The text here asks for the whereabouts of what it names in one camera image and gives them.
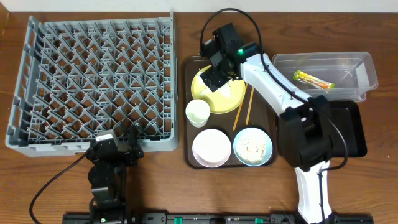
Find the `white pink bowl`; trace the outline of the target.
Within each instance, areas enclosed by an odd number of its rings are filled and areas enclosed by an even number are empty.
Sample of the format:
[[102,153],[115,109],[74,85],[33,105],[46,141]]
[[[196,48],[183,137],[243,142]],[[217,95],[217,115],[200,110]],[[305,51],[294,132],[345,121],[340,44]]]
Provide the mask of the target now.
[[193,140],[192,153],[204,167],[220,167],[229,159],[232,147],[229,137],[218,129],[206,129]]

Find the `wooden chopstick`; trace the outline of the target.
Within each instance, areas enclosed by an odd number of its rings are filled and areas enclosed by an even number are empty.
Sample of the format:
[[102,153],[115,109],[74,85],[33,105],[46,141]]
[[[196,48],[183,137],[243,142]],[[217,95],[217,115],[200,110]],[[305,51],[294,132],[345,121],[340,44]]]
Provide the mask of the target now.
[[247,111],[247,115],[246,115],[246,121],[245,121],[245,125],[249,124],[249,119],[250,119],[250,115],[251,115],[251,108],[252,108],[252,99],[254,96],[254,88],[251,87],[251,93],[250,93],[250,97],[249,97],[249,104],[248,104],[248,111]]
[[237,127],[237,124],[238,124],[238,121],[239,121],[239,117],[240,117],[241,110],[242,110],[242,107],[243,107],[244,97],[245,97],[247,88],[248,88],[248,84],[246,83],[245,84],[245,92],[243,94],[243,99],[242,99],[242,101],[240,102],[240,104],[238,106],[238,110],[237,110],[236,117],[235,117],[235,120],[234,120],[233,129],[232,129],[233,131],[236,130],[236,127]]

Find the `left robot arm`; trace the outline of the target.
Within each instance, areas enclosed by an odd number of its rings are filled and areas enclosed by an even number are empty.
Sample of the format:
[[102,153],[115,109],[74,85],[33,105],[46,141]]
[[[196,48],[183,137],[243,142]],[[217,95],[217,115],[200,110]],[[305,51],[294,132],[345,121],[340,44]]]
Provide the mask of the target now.
[[120,143],[113,130],[102,131],[90,141],[86,158],[93,163],[88,173],[93,199],[90,223],[136,223],[134,212],[126,202],[127,167],[135,166],[144,152],[129,128],[127,143]]

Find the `white paper napkin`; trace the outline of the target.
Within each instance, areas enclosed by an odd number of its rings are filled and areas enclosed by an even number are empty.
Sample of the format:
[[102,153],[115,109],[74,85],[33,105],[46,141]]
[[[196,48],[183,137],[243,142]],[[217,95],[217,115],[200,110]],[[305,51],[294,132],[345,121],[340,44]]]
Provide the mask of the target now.
[[224,84],[222,87],[218,88],[215,91],[211,91],[208,86],[205,85],[201,76],[196,75],[191,84],[191,92],[194,98],[201,97],[213,97],[213,96],[221,96],[225,98],[232,98],[237,91],[244,86],[244,83],[241,81],[228,81],[227,84]]

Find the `white paper cup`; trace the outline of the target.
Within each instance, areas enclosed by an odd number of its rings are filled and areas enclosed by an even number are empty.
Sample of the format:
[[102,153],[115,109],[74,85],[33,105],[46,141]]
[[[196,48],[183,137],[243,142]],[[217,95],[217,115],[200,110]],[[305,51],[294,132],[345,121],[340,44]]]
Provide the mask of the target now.
[[204,127],[210,117],[210,106],[204,100],[192,100],[185,108],[185,115],[196,128]]

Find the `yellow plate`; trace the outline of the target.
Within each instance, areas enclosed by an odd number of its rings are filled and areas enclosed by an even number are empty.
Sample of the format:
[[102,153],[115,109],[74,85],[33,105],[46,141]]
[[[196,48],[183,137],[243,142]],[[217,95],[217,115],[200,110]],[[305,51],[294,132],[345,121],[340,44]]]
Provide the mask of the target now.
[[[203,69],[200,69],[199,72],[195,74],[199,75],[202,73]],[[213,96],[213,97],[201,97],[201,98],[194,98],[194,100],[204,100],[205,102],[208,103],[210,106],[211,113],[214,114],[223,114],[223,113],[229,113],[230,111],[235,110],[240,102],[243,99],[243,94],[245,92],[245,82],[243,80],[232,80],[232,81],[241,81],[244,83],[244,86],[241,86],[239,91],[235,93],[235,95],[232,98],[225,98],[221,96]]]

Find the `rice food waste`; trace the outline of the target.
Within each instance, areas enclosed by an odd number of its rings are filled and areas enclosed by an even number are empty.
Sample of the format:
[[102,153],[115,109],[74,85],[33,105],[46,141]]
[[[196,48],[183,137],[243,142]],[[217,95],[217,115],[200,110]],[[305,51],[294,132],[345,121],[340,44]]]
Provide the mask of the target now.
[[250,164],[260,164],[265,157],[266,145],[260,139],[242,138],[238,141],[236,152]]

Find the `green orange snack wrapper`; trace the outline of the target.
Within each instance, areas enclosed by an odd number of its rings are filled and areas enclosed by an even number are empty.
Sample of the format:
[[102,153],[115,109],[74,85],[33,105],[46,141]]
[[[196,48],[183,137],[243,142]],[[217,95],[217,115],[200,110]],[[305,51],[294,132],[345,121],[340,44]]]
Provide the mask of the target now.
[[301,70],[297,70],[294,73],[292,79],[300,81],[300,82],[305,83],[305,84],[310,84],[310,85],[312,85],[312,86],[314,86],[315,88],[318,88],[318,89],[329,90],[329,89],[334,89],[334,87],[335,87],[334,83],[324,81],[322,79],[319,79],[317,77],[309,75],[309,74],[307,74],[307,73],[305,73],[305,72],[303,72]]

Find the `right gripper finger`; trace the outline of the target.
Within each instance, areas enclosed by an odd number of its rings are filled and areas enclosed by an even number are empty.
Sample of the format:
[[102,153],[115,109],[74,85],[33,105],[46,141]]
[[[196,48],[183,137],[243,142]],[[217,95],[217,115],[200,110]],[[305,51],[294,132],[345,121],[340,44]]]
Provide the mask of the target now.
[[220,73],[214,73],[211,75],[211,91],[215,92],[219,88],[221,88],[223,85],[228,83],[230,80],[234,80],[236,78],[236,75],[222,75]]
[[213,65],[209,65],[203,68],[202,73],[200,74],[201,79],[203,80],[206,86],[218,86],[220,80],[220,73],[216,67]]

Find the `light blue bowl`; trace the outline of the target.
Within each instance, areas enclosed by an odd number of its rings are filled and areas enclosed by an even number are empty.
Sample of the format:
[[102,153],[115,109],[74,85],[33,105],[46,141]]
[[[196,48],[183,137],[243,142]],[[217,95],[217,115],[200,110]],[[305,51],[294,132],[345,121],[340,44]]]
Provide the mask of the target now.
[[247,166],[262,166],[270,161],[273,144],[269,135],[259,128],[242,129],[234,138],[233,151]]

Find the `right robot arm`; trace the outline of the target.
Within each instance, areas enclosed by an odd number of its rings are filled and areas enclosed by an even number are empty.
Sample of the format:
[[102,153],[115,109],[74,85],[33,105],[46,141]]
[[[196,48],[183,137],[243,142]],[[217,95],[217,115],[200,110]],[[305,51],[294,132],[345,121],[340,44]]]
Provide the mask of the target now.
[[295,169],[300,216],[306,223],[331,223],[327,173],[344,167],[348,156],[341,164],[330,165],[336,140],[343,135],[331,120],[329,101],[299,90],[275,68],[260,42],[245,44],[232,24],[214,30],[212,39],[201,42],[200,55],[212,64],[201,74],[211,91],[228,81],[244,80],[272,107],[279,117],[279,152]]

